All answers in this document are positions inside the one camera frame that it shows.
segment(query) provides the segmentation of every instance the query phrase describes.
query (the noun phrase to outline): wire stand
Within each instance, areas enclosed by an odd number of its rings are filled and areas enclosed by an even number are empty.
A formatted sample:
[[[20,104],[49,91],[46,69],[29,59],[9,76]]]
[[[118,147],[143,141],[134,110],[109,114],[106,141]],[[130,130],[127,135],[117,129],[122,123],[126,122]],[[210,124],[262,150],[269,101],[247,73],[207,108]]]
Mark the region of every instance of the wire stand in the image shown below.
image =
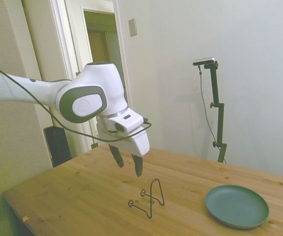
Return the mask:
[[[155,197],[152,196],[152,184],[153,184],[156,180],[157,180],[158,183],[159,183],[160,192],[161,192],[161,197],[162,197],[162,203],[161,203],[161,201],[160,201],[159,199],[157,199],[157,198],[155,198]],[[129,207],[136,207],[136,208],[138,208],[139,210],[142,210],[143,212],[145,212],[145,213],[147,214],[148,218],[151,219],[151,218],[152,218],[152,199],[157,200],[157,201],[159,202],[159,204],[162,205],[162,206],[165,205],[165,199],[163,198],[162,188],[161,188],[161,184],[160,184],[160,181],[159,181],[158,178],[155,178],[155,179],[151,182],[151,185],[150,185],[150,195],[146,194],[146,190],[144,190],[144,189],[141,190],[141,196],[143,197],[143,196],[145,196],[145,195],[148,196],[148,197],[150,197],[150,215],[148,214],[148,212],[147,212],[146,210],[144,210],[144,209],[142,209],[142,208],[140,208],[140,207],[134,205],[134,201],[133,201],[132,199],[128,202],[128,206],[129,206]]]

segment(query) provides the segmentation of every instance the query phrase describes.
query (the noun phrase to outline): wood grain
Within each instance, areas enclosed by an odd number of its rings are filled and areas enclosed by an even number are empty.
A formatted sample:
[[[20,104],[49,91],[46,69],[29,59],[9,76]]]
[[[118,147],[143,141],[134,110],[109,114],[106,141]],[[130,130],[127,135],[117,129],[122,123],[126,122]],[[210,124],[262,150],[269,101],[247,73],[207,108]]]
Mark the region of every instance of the wood grain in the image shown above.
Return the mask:
[[[137,177],[134,161],[121,151],[119,168],[107,145],[97,147],[3,193],[36,236],[283,236],[283,176],[152,148]],[[153,179],[166,204],[149,212]],[[204,198],[213,187],[235,184],[260,194],[270,215],[255,229],[239,230],[214,219]],[[158,183],[153,195],[160,198]]]

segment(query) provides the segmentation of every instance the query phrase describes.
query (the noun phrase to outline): door frame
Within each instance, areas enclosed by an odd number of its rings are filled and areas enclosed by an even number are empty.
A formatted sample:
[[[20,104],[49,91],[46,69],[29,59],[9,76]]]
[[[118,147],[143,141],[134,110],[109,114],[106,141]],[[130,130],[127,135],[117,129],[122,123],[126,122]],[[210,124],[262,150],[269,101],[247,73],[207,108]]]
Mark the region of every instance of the door frame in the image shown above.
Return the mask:
[[[59,40],[59,45],[62,51],[64,66],[66,70],[66,74],[68,75],[69,79],[74,79],[77,72],[80,71],[81,65],[79,65],[81,62],[77,61],[76,54],[78,53],[77,50],[75,50],[74,44],[76,42],[73,41],[72,34],[73,27],[70,26],[70,21],[67,15],[67,6],[66,6],[66,0],[49,0],[54,22],[57,29],[57,35]],[[118,41],[119,41],[119,47],[120,47],[120,54],[121,54],[121,60],[122,60],[122,67],[123,67],[123,74],[124,74],[124,81],[125,81],[125,89],[127,94],[127,102],[130,108],[133,109],[133,103],[132,103],[132,97],[130,93],[130,83],[129,83],[129,73],[127,68],[127,58],[125,55],[125,45],[124,45],[124,36],[123,36],[123,28],[121,24],[121,18],[119,14],[119,3],[118,0],[113,0],[113,8],[114,8],[114,16],[115,16],[115,23],[116,23],[116,29],[117,29],[117,35],[118,35]],[[87,11],[94,11],[97,12],[94,9],[88,9],[87,7],[82,7],[82,17],[84,19],[85,24],[85,16],[84,16],[84,10]],[[90,49],[89,44],[89,38],[88,34],[86,33],[88,48]],[[91,51],[89,52],[89,56],[92,62],[92,55]],[[86,134],[94,134],[92,131],[95,130],[94,123],[91,120],[90,122],[80,123],[77,124],[78,131]],[[82,150],[83,152],[87,152],[91,150],[91,144],[95,143],[95,141],[91,138],[88,138],[86,136],[80,135],[81,144],[82,144]]]

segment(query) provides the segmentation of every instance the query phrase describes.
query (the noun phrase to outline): wall switch plate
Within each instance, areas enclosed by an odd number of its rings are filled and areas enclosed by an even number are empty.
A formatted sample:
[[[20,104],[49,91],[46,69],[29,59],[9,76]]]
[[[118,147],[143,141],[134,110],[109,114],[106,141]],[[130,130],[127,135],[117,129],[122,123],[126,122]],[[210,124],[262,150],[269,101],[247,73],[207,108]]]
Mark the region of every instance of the wall switch plate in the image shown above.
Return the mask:
[[[129,20],[129,21],[128,21],[128,27],[129,27],[129,29],[130,29],[130,35],[131,35],[131,37],[137,35],[135,19],[132,19],[132,20]]]

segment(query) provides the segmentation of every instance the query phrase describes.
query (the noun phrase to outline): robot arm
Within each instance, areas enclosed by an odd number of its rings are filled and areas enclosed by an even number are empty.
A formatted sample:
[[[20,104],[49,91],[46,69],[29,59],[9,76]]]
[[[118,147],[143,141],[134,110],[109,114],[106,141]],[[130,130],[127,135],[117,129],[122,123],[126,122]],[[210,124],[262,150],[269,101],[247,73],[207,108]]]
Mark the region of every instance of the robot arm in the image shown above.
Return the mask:
[[[149,151],[147,133],[142,127],[144,119],[128,108],[114,64],[89,63],[72,81],[44,82],[9,76],[43,105],[56,109],[70,122],[82,123],[98,116],[98,135],[109,143],[118,165],[123,166],[118,150],[121,148],[132,154],[136,174],[141,175],[142,156]],[[0,73],[0,101],[37,103],[15,82]]]

